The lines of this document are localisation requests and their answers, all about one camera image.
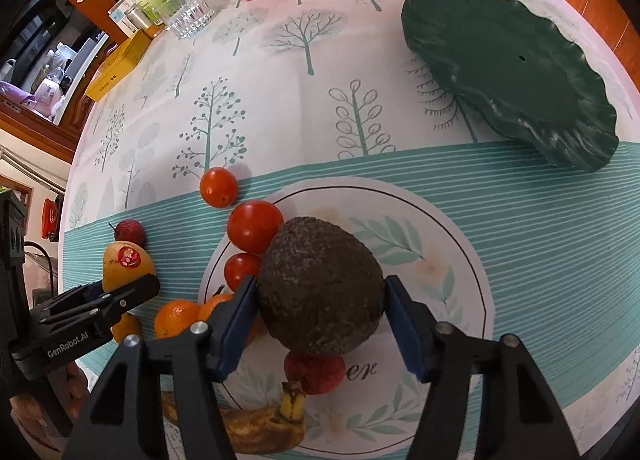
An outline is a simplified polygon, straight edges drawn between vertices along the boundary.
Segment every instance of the yellow box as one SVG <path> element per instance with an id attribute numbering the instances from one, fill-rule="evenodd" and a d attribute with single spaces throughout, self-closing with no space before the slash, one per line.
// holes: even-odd
<path id="1" fill-rule="evenodd" d="M 96 102 L 102 99 L 136 68 L 150 43 L 151 40 L 146 34 L 138 31 L 133 38 L 129 38 L 102 62 L 84 94 Z"/>

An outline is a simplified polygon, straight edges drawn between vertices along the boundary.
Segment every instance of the silver screw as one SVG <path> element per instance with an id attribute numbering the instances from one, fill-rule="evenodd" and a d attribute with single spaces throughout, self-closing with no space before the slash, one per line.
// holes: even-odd
<path id="1" fill-rule="evenodd" d="M 509 348 L 517 348 L 520 344 L 520 339 L 518 339 L 513 334 L 505 334 L 504 336 L 502 336 L 502 342 Z"/>
<path id="2" fill-rule="evenodd" d="M 436 332 L 438 334 L 451 335 L 453 334 L 453 325 L 446 321 L 440 321 L 439 323 L 436 323 Z"/>
<path id="3" fill-rule="evenodd" d="M 196 321 L 195 323 L 191 323 L 191 326 L 189 327 L 192 334 L 204 334 L 207 329 L 209 329 L 209 325 L 204 321 Z"/>
<path id="4" fill-rule="evenodd" d="M 123 342 L 125 346 L 133 348 L 134 346 L 138 346 L 138 344 L 140 343 L 140 337 L 135 334 L 129 334 L 128 336 L 126 336 L 126 338 L 124 338 Z"/>

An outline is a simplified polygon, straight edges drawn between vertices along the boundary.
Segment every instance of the black cable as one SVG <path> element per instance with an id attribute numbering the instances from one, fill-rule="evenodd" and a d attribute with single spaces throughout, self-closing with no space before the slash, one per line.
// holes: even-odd
<path id="1" fill-rule="evenodd" d="M 42 247 L 40 244 L 37 244 L 36 242 L 25 241 L 24 246 L 25 247 L 35 247 L 41 253 L 44 254 L 44 257 L 47 259 L 47 262 L 49 262 L 49 281 L 50 281 L 50 284 L 51 284 L 51 297 L 55 297 L 55 295 L 57 293 L 54 292 L 54 290 L 53 290 L 53 265 L 51 263 L 51 258 L 49 258 L 49 255 L 44 250 L 44 247 Z"/>

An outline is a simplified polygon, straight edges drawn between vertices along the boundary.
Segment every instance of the purple cloth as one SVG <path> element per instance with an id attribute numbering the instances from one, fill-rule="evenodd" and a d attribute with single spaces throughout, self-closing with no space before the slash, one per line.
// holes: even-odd
<path id="1" fill-rule="evenodd" d="M 20 105 L 28 104 L 28 101 L 36 102 L 36 97 L 29 92 L 25 92 L 22 88 L 18 88 L 6 81 L 0 81 L 0 92 L 6 95 L 11 101 Z"/>

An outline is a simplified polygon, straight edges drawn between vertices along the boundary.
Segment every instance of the fruit stem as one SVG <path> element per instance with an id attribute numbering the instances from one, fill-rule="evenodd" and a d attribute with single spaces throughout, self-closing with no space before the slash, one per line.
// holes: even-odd
<path id="1" fill-rule="evenodd" d="M 305 399 L 299 380 L 283 382 L 280 414 L 289 422 L 299 422 L 304 418 Z"/>

